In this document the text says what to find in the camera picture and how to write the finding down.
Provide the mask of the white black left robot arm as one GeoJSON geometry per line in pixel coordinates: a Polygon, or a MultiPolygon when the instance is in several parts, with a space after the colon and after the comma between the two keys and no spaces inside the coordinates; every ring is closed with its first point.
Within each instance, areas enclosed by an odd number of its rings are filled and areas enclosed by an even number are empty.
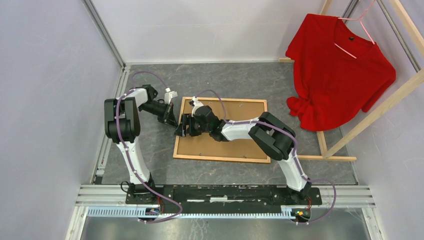
{"type": "Polygon", "coordinates": [[[145,84],[104,101],[105,135],[121,151],[129,172],[127,194],[137,195],[145,204],[156,200],[157,190],[138,143],[141,134],[139,112],[145,111],[156,116],[159,123],[177,127],[172,103],[177,92],[166,87],[164,99],[156,100],[157,95],[153,86],[145,84]]]}

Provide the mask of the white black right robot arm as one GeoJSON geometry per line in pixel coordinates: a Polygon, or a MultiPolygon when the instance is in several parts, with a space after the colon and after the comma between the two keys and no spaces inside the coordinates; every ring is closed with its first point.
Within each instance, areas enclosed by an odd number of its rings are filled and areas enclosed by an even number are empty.
{"type": "Polygon", "coordinates": [[[254,141],[268,157],[278,162],[289,188],[289,199],[302,204],[309,198],[311,183],[298,159],[296,135],[273,114],[265,111],[249,120],[220,119],[205,105],[192,113],[184,113],[174,132],[183,138],[204,133],[217,142],[254,141]]]}

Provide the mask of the red t-shirt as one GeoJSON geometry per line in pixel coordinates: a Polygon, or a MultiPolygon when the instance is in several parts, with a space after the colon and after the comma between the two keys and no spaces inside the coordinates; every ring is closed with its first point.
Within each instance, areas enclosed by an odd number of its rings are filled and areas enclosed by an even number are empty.
{"type": "Polygon", "coordinates": [[[285,54],[294,61],[297,93],[286,103],[308,131],[332,130],[368,112],[396,80],[379,46],[336,16],[307,14],[285,54]]]}

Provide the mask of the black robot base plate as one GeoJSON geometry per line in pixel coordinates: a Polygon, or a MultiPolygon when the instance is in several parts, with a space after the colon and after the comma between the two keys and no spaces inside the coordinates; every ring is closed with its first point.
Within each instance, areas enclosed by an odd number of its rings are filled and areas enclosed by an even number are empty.
{"type": "Polygon", "coordinates": [[[311,187],[305,198],[285,185],[156,185],[160,194],[129,196],[126,204],[158,205],[163,214],[272,214],[282,206],[320,206],[319,188],[311,187]]]}

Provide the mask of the aluminium rail frame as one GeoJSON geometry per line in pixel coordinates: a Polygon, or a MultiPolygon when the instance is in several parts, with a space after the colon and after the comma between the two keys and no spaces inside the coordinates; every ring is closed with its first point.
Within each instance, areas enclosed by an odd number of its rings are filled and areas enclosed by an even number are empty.
{"type": "Polygon", "coordinates": [[[285,185],[158,185],[157,198],[126,185],[80,187],[66,239],[383,240],[365,185],[313,184],[295,202],[285,185]]]}

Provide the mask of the wooden clothes rack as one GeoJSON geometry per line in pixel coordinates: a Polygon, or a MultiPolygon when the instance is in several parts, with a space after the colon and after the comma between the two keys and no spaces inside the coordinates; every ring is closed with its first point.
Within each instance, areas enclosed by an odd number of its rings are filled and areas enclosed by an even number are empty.
{"type": "MultiPolygon", "coordinates": [[[[335,156],[341,148],[345,147],[351,140],[357,137],[361,132],[373,124],[378,118],[382,117],[386,112],[398,104],[401,100],[407,97],[421,84],[424,83],[424,69],[416,60],[414,54],[405,41],[399,28],[391,17],[387,7],[382,0],[377,1],[379,8],[383,12],[387,22],[389,23],[393,33],[398,39],[400,45],[406,56],[408,57],[411,65],[413,66],[416,74],[399,87],[392,95],[385,99],[376,109],[369,113],[361,122],[359,122],[352,130],[341,138],[330,149],[327,148],[325,134],[323,131],[316,133],[321,155],[298,155],[299,160],[308,161],[340,161],[340,162],[354,162],[357,160],[354,156],[335,156]]],[[[419,50],[420,54],[424,54],[424,37],[416,27],[414,21],[409,16],[407,10],[404,8],[400,0],[390,0],[388,2],[396,13],[398,19],[407,31],[410,39],[413,41],[415,47],[419,50]]]]}

